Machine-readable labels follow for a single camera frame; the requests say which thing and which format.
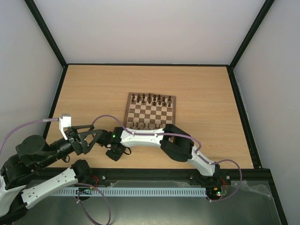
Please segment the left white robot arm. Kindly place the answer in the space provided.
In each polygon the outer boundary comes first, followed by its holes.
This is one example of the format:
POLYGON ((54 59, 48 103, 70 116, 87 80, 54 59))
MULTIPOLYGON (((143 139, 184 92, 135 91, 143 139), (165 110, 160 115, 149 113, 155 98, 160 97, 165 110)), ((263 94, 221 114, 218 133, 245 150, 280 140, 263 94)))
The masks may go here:
POLYGON ((58 160, 69 162, 69 155, 87 154, 101 132, 92 125, 69 127, 65 137, 48 144, 40 135, 31 135, 16 146, 0 170, 0 223, 6 225, 19 220, 39 201, 61 188, 86 183, 92 174, 86 160, 79 159, 62 173, 29 189, 26 186, 58 160))

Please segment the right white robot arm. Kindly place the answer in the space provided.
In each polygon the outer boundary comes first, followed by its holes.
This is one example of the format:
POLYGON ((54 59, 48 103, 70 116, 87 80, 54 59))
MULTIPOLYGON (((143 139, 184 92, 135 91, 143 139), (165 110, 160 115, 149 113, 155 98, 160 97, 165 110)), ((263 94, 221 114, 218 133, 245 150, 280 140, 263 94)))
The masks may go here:
POLYGON ((112 132, 95 130, 92 126, 90 132, 93 139, 88 146, 97 143, 106 147, 106 155, 114 161, 118 161, 125 150, 131 147, 157 147, 174 161, 189 162, 208 183, 216 183, 221 178, 219 165, 200 152, 195 139, 173 124, 154 130, 116 127, 112 132))

